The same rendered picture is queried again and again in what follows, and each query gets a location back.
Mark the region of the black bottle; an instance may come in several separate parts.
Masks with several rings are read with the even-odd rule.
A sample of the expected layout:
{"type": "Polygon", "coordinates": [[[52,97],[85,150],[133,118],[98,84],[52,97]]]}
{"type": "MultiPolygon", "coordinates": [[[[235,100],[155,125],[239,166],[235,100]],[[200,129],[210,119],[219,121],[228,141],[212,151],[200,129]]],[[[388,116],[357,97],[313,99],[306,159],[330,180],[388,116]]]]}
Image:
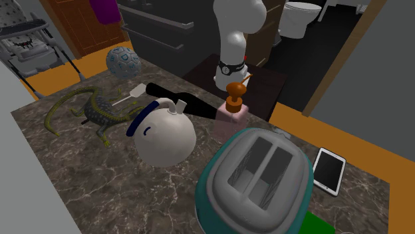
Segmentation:
{"type": "Polygon", "coordinates": [[[191,114],[194,116],[215,119],[217,109],[212,105],[204,102],[193,94],[187,92],[174,93],[169,91],[153,82],[146,85],[146,93],[158,98],[169,98],[175,104],[178,100],[184,101],[187,105],[184,108],[184,113],[191,114]]]}

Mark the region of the pink soap dispenser brown pump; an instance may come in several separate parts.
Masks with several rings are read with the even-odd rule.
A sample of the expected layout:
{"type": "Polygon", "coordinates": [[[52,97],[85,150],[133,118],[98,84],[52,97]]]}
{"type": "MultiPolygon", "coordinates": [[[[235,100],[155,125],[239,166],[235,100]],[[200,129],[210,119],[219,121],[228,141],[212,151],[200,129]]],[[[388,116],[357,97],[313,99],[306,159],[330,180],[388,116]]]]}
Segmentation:
{"type": "Polygon", "coordinates": [[[213,127],[213,137],[221,143],[246,128],[249,107],[244,105],[242,96],[247,92],[245,83],[250,77],[251,74],[241,82],[231,82],[226,86],[228,97],[217,109],[213,127]]]}

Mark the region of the white round kettle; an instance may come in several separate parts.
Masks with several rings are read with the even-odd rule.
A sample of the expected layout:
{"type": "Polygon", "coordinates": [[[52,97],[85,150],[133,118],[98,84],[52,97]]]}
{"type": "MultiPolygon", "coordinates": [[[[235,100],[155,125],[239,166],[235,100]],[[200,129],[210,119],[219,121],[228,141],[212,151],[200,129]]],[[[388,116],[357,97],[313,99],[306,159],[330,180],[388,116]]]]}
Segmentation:
{"type": "Polygon", "coordinates": [[[129,125],[138,156],[150,166],[166,168],[184,161],[194,150],[196,132],[184,114],[187,103],[159,98],[147,105],[129,125]]]}

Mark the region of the dark robot stand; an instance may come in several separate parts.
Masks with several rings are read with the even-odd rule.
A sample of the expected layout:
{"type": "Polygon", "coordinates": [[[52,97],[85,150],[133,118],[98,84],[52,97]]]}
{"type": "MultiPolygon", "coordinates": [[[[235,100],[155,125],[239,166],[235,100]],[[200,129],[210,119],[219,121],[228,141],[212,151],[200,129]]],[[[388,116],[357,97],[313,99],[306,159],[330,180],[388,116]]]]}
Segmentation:
{"type": "MultiPolygon", "coordinates": [[[[212,54],[182,78],[225,100],[228,93],[220,90],[213,80],[218,62],[219,55],[212,54]]],[[[247,67],[253,76],[247,83],[247,92],[242,96],[243,103],[249,107],[251,114],[269,121],[287,76],[252,64],[247,67]]]]}

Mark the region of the white spatula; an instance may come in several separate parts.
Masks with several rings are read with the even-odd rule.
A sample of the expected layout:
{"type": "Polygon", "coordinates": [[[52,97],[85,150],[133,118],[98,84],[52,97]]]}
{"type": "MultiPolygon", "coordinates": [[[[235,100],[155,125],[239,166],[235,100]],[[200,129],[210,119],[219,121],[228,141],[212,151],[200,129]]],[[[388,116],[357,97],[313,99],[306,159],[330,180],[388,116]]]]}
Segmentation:
{"type": "Polygon", "coordinates": [[[144,94],[146,91],[146,85],[144,83],[139,84],[138,86],[136,86],[135,88],[133,88],[130,92],[129,92],[129,96],[113,103],[112,105],[117,105],[120,102],[123,102],[129,98],[138,98],[141,94],[144,94]]]}

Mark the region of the teal and grey toaster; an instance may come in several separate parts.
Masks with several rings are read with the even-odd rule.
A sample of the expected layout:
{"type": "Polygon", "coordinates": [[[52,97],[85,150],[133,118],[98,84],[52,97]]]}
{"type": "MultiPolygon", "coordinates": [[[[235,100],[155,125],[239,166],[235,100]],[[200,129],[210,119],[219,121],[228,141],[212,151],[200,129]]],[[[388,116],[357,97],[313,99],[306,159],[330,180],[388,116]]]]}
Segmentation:
{"type": "Polygon", "coordinates": [[[283,134],[243,129],[200,175],[198,225],[203,234],[299,234],[313,179],[309,158],[283,134]]]}

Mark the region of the dark cabinet with drawers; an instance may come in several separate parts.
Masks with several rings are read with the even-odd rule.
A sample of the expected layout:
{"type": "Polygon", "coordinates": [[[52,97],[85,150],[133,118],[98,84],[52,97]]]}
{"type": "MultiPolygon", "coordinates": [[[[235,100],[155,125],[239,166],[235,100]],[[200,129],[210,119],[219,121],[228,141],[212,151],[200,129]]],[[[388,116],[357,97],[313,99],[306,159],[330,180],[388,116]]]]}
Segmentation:
{"type": "Polygon", "coordinates": [[[215,0],[116,0],[136,54],[183,76],[220,48],[215,0]]]}

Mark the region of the grey patterned ball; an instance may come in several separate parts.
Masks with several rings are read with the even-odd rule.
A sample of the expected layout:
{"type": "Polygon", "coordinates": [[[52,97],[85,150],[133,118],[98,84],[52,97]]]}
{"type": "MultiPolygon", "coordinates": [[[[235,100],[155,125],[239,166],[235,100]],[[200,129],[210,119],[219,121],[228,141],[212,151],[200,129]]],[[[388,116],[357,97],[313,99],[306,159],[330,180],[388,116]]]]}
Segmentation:
{"type": "Polygon", "coordinates": [[[141,72],[140,57],[128,47],[110,49],[106,56],[107,69],[119,79],[130,79],[141,72]]]}

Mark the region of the green and blue lizard figure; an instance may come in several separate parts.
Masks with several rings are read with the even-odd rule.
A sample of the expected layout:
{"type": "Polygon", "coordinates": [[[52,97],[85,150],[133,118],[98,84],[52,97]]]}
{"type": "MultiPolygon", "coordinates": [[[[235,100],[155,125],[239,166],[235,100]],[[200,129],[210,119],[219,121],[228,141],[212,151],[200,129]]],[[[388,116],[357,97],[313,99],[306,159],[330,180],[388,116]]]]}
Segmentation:
{"type": "Polygon", "coordinates": [[[121,109],[119,112],[114,112],[111,102],[119,100],[121,98],[120,88],[118,89],[117,96],[109,97],[103,95],[103,89],[100,87],[86,86],[70,91],[62,98],[60,98],[59,101],[57,101],[47,113],[44,120],[44,127],[52,134],[59,136],[59,133],[56,132],[51,126],[51,118],[53,114],[58,109],[58,107],[64,102],[66,102],[69,98],[84,93],[91,93],[86,103],[82,106],[81,109],[75,110],[74,108],[71,108],[70,111],[76,117],[80,117],[84,114],[89,121],[100,126],[100,128],[96,131],[96,134],[99,137],[99,139],[104,143],[105,147],[108,147],[110,145],[105,135],[105,131],[107,129],[109,129],[112,126],[129,122],[135,119],[135,117],[137,117],[137,115],[139,115],[139,113],[141,113],[141,111],[144,109],[144,106],[137,106],[129,110],[127,114],[121,116],[121,113],[123,113],[125,109],[135,105],[136,101],[129,104],[127,107],[121,109]]]}

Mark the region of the white tablet black screen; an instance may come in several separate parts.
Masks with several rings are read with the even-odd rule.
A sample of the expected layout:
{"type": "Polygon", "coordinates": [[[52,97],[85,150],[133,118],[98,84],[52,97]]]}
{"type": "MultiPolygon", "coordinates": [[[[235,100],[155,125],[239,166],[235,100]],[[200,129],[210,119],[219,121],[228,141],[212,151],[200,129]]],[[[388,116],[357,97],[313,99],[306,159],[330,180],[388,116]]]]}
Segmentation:
{"type": "Polygon", "coordinates": [[[326,148],[320,148],[313,164],[314,185],[337,197],[345,166],[345,158],[326,148]]]}

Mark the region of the white toilet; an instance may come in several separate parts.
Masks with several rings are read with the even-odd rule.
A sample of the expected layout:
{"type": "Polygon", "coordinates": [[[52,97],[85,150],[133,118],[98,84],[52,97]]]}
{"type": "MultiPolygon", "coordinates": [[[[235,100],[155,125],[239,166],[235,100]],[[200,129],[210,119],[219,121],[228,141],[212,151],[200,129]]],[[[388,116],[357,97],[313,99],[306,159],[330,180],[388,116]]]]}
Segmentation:
{"type": "Polygon", "coordinates": [[[321,9],[312,3],[286,2],[279,22],[279,34],[290,39],[302,39],[307,25],[317,18],[321,9]]]}

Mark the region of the purple towel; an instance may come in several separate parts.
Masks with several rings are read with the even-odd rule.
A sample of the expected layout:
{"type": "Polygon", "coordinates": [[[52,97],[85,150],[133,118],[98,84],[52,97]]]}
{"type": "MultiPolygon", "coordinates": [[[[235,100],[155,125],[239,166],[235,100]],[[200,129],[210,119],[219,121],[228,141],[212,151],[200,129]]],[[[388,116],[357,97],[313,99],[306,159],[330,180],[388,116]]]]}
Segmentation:
{"type": "Polygon", "coordinates": [[[99,23],[109,25],[121,20],[116,0],[88,0],[99,23]]]}

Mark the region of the brown wooden door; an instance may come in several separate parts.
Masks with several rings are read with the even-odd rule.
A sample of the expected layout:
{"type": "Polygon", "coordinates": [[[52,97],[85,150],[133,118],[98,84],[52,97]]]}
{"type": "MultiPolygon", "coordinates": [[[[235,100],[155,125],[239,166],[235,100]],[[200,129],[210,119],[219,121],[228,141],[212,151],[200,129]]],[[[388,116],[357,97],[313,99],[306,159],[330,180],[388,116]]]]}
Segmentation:
{"type": "Polygon", "coordinates": [[[120,23],[100,24],[88,0],[39,1],[77,59],[128,40],[120,23]]]}

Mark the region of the green flat box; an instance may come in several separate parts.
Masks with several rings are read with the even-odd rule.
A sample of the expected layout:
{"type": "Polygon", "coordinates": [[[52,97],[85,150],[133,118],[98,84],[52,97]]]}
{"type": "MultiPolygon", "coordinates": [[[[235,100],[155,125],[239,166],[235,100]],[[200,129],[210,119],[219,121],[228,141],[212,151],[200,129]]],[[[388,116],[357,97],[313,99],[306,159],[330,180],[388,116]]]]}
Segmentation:
{"type": "Polygon", "coordinates": [[[335,228],[308,211],[298,234],[335,234],[335,228]]]}

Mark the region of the grey baby high chair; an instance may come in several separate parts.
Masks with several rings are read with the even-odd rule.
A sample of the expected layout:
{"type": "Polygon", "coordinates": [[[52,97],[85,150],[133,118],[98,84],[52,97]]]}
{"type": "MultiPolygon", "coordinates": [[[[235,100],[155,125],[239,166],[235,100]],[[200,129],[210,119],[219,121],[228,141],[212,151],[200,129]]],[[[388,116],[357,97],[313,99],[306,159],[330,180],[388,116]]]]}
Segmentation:
{"type": "Polygon", "coordinates": [[[48,31],[49,24],[34,12],[31,13],[31,17],[31,20],[26,18],[16,0],[0,0],[0,60],[33,91],[37,98],[42,98],[43,95],[27,82],[27,78],[63,65],[63,57],[69,61],[83,81],[84,75],[48,31]],[[17,58],[19,62],[27,62],[50,54],[56,56],[55,62],[37,66],[28,72],[19,70],[12,63],[13,58],[17,58]]]}

